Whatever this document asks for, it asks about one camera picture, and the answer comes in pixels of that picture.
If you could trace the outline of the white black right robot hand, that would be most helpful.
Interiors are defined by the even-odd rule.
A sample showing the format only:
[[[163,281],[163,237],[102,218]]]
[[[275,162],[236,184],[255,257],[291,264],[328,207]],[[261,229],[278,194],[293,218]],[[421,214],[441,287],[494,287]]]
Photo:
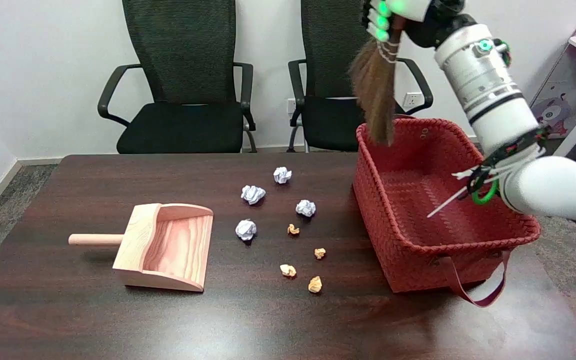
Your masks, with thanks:
[[[361,24],[380,43],[398,44],[402,34],[418,47],[437,49],[462,28],[477,25],[464,0],[365,0]]]

